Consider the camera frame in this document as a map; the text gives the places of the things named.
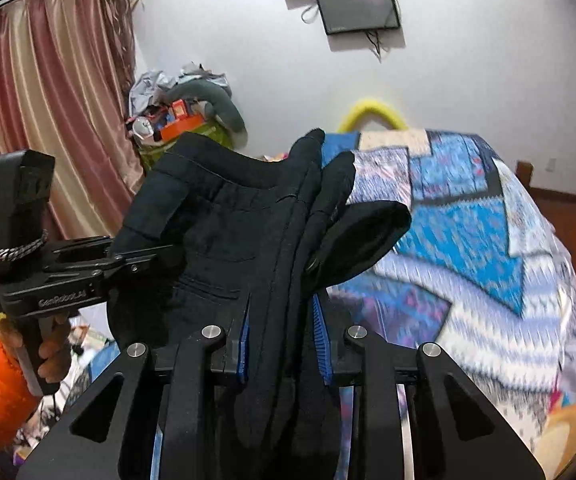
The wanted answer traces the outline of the left hand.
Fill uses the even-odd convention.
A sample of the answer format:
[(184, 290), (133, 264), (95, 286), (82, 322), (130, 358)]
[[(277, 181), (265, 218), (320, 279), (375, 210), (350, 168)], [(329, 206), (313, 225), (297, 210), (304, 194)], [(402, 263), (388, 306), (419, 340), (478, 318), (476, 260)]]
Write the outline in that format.
[[(64, 314), (53, 317), (53, 330), (43, 337), (38, 348), (38, 355), (43, 360), (38, 367), (38, 376), (49, 384), (61, 382), (67, 376), (71, 365), (68, 338), (71, 325)], [(22, 335), (15, 329), (8, 318), (0, 318), (0, 342), (8, 356), (18, 361), (16, 351), (23, 346)]]

